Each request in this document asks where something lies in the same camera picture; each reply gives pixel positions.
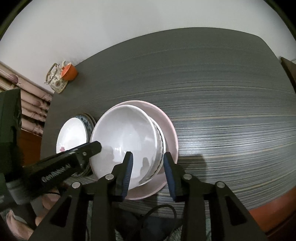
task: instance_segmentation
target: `orange cup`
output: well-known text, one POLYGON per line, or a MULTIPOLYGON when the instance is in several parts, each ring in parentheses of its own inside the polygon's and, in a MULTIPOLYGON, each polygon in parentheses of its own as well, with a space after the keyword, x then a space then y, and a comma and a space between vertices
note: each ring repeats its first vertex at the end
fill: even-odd
POLYGON ((65 81, 70 81, 75 79, 78 72, 73 64, 68 63, 62 70, 61 78, 65 81))

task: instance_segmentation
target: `dark wood grain table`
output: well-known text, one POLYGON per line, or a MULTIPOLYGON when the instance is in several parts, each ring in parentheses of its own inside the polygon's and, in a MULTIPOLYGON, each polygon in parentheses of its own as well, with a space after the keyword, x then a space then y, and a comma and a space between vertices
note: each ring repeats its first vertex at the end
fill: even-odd
MULTIPOLYGON (((59 130, 77 113, 98 120, 110 107, 138 99, 172 120, 185 171, 224 181, 248 209, 295 186, 296 95, 259 37, 217 28, 162 31, 112 46, 76 68, 77 78, 54 94, 41 158, 55 153, 59 130)), ((167 187, 120 207, 146 213, 161 203, 172 203, 167 187)), ((174 206, 181 214, 183 204, 174 206)))

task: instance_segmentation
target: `curtain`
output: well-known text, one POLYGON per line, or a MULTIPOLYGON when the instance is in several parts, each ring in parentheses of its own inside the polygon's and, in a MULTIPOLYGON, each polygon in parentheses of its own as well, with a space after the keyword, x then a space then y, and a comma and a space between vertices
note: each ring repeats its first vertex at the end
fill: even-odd
POLYGON ((21 89, 22 129, 42 136, 52 95, 0 62, 0 92, 21 89))

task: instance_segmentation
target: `large white bowl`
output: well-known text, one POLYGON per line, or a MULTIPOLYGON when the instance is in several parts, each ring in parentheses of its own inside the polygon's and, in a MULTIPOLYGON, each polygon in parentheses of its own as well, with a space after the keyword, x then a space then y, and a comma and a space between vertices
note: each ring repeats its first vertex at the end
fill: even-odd
POLYGON ((99 141, 102 145, 102 151, 90 158, 97 178, 111 173, 116 164, 122 163, 127 151, 133 153, 129 189, 139 186, 152 175, 155 159, 162 155, 157 127, 143 110, 132 105, 108 110, 96 124, 90 141, 99 141))
POLYGON ((59 132, 56 153, 70 150, 87 142, 85 126, 81 120, 73 117, 66 121, 59 132))

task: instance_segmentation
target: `metal bolt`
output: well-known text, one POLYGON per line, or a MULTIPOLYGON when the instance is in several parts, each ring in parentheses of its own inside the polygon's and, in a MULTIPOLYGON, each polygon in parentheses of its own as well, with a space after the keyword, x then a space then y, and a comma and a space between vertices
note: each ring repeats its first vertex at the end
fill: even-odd
POLYGON ((223 182, 217 182, 217 187, 223 188, 225 187, 225 184, 223 182))
POLYGON ((190 174, 186 173, 186 174, 184 174, 183 178, 186 180, 190 180, 192 178, 192 176, 190 174))
POLYGON ((73 188, 79 188, 80 187, 80 182, 74 182, 72 183, 73 188))
POLYGON ((107 174, 107 175, 105 176, 105 178, 106 178, 107 180, 112 180, 112 179, 114 178, 114 175, 113 175, 113 174, 107 174))

